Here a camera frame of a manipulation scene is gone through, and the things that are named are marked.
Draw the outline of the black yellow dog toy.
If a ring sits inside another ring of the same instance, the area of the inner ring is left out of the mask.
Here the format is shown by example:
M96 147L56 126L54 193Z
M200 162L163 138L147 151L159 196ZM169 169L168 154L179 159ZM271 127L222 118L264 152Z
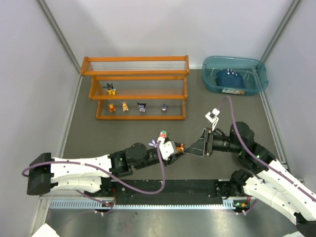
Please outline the black yellow dog toy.
M103 89L106 90L109 95L116 94L116 89L114 88L112 83L107 83L106 86L103 86Z

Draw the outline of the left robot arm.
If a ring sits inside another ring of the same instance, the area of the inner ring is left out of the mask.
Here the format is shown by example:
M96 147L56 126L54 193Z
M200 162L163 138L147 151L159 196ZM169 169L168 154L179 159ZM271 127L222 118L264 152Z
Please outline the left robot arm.
M134 169L152 165L169 165L179 158L185 145L166 138L153 140L148 149L142 143L94 158L54 158L51 153L40 154L22 175L27 177L27 194L40 196L51 191L79 190L91 194L106 191L102 180L118 180L133 174Z

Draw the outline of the orange tiger toy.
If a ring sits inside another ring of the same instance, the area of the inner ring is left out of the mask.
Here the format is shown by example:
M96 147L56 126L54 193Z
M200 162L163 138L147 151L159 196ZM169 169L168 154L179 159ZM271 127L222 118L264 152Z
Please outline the orange tiger toy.
M177 153L182 153L185 150L185 145L181 144L180 146L176 147Z

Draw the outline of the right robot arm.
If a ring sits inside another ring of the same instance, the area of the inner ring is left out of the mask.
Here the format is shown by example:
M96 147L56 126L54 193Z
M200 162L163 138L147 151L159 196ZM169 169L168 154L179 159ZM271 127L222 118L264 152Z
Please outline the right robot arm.
M262 201L281 213L300 235L316 235L316 194L296 179L265 147L254 140L244 122L234 122L229 135L219 129L204 129L202 136L184 150L186 154L211 156L213 151L236 153L244 169L230 179L233 192Z

